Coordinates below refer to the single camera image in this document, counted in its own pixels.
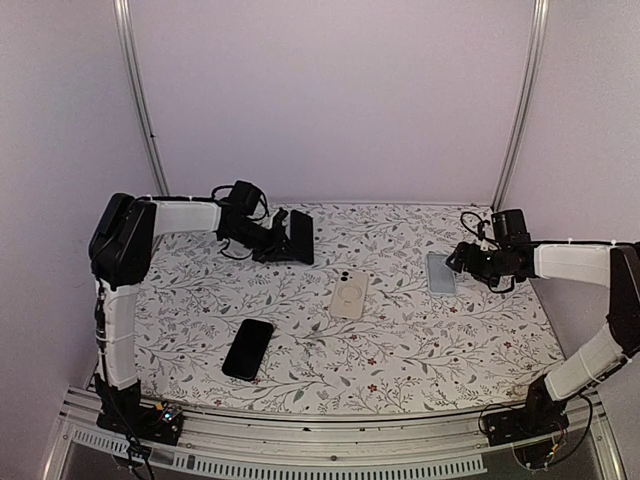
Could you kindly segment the light blue phone case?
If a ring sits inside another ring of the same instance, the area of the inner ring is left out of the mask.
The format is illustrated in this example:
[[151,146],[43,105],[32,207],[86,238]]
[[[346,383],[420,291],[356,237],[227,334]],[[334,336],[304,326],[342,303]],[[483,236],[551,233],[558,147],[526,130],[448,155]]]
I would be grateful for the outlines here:
[[446,264],[446,254],[429,253],[426,256],[427,285],[434,295],[455,295],[455,274]]

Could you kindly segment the black phone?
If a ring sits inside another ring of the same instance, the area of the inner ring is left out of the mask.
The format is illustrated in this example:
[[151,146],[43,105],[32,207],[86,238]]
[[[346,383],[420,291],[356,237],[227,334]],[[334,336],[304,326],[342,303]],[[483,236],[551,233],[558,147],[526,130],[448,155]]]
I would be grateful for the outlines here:
[[255,319],[245,319],[230,346],[222,372],[232,378],[253,381],[274,332],[274,325]]
[[297,261],[312,265],[314,263],[314,229],[311,216],[298,210],[290,215],[290,241]]

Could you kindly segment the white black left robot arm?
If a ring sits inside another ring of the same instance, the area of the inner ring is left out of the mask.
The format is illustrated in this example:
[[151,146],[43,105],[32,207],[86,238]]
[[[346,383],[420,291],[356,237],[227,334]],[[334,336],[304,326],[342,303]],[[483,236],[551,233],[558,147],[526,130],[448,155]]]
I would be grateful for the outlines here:
[[134,310],[156,238],[167,234],[213,232],[220,240],[249,249],[260,263],[313,260],[313,223],[299,211],[266,212],[270,223],[255,218],[267,205],[255,185],[238,180],[225,186],[227,196],[134,197],[114,194],[89,245],[96,281],[96,339],[99,377],[115,390],[138,382],[134,361]]

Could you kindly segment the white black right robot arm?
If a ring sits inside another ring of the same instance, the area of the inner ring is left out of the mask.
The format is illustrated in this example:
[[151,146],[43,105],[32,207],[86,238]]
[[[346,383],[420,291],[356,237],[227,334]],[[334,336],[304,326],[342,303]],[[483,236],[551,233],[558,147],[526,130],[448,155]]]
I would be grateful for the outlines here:
[[508,291],[527,279],[559,279],[609,291],[605,325],[557,368],[534,381],[531,402],[517,415],[517,427],[537,436],[556,417],[554,405],[598,384],[639,353],[639,244],[617,241],[534,241],[520,209],[481,219],[471,230],[474,243],[459,243],[445,261],[497,291],[507,277]]

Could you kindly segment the left arm base with board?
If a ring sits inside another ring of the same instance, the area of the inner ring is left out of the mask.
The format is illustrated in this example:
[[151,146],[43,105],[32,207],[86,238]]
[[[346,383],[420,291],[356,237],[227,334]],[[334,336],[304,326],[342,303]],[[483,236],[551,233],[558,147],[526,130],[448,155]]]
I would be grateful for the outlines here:
[[184,423],[182,409],[166,401],[155,406],[105,403],[97,419],[101,429],[132,439],[176,446]]

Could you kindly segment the right arm base with board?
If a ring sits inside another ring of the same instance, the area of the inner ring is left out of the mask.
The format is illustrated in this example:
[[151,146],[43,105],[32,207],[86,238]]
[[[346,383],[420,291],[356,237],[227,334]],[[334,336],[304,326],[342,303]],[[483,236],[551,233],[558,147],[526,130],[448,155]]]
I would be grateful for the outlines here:
[[551,466],[568,427],[569,419],[563,410],[534,419],[525,407],[504,404],[485,407],[478,418],[478,429],[489,445],[511,445],[516,461],[529,470]]

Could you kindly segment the black phone lying on table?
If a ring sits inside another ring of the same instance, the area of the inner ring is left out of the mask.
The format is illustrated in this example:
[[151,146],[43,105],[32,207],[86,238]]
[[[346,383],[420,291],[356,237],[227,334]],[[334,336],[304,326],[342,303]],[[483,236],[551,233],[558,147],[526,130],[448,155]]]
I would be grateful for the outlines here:
[[232,378],[253,381],[274,332],[274,325],[255,319],[245,319],[230,346],[222,372]]

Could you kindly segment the front aluminium rail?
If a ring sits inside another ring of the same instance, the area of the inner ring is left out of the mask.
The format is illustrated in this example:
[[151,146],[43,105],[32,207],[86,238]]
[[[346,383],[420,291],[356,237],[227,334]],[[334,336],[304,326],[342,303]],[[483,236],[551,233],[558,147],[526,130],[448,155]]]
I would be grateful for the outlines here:
[[570,402],[561,433],[493,445],[480,408],[427,415],[303,417],[195,407],[174,446],[149,456],[98,428],[100,402],[70,388],[54,425],[46,479],[623,479],[596,394]]

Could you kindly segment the right aluminium frame post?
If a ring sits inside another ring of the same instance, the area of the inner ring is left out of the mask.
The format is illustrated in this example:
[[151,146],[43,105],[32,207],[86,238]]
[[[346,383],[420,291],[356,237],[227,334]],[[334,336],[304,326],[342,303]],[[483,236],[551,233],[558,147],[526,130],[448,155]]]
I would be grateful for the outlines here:
[[548,0],[535,0],[533,2],[533,15],[526,50],[524,73],[513,123],[506,145],[504,160],[491,203],[493,210],[501,210],[504,207],[516,169],[544,50],[549,8],[550,2]]

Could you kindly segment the aluminium frame post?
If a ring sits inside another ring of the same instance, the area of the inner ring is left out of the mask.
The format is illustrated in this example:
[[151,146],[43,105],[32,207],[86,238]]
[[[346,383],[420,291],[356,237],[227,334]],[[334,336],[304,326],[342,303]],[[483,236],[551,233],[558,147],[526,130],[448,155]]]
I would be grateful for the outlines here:
[[524,73],[513,123],[506,145],[504,160],[491,203],[493,210],[501,210],[504,207],[516,169],[544,50],[549,8],[550,2],[548,0],[535,0],[533,2],[533,15],[526,50]]
[[114,0],[113,7],[125,70],[151,176],[156,192],[161,196],[168,196],[170,194],[169,184],[162,164],[157,144],[157,135],[155,134],[155,129],[152,124],[152,118],[144,91],[135,43],[130,2],[127,0]]

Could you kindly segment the left aluminium frame post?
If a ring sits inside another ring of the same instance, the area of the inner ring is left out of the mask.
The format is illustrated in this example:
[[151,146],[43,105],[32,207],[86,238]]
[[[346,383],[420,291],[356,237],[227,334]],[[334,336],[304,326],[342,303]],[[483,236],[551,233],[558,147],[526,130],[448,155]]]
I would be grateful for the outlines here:
[[135,43],[130,2],[127,0],[114,0],[113,7],[125,70],[151,176],[156,192],[161,196],[168,196],[170,194],[169,184],[162,164],[157,144],[157,135],[155,134],[155,129],[152,124],[152,118],[144,91]]

